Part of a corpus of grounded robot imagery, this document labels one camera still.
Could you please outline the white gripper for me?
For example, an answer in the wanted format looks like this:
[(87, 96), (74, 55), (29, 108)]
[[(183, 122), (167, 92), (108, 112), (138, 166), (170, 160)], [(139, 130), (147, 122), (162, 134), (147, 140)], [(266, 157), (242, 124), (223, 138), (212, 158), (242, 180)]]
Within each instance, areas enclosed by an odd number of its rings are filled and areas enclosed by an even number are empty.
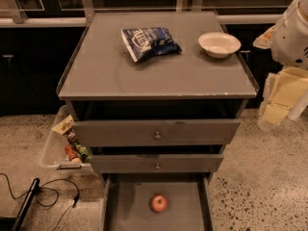
[(293, 65), (268, 75), (258, 126), (273, 130), (286, 118), (296, 121), (308, 106), (308, 70), (299, 68), (308, 67), (308, 0), (294, 0), (253, 46), (271, 49), (276, 62)]

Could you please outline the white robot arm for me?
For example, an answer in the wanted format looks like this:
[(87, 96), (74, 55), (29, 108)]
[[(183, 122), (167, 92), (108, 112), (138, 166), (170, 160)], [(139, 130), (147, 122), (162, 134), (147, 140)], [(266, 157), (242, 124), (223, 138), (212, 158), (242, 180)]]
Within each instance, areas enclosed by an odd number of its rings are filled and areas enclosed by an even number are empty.
[(253, 46), (269, 49), (283, 65), (269, 74), (259, 109), (258, 126), (269, 131), (286, 118), (297, 120), (308, 106), (308, 0), (294, 0)]

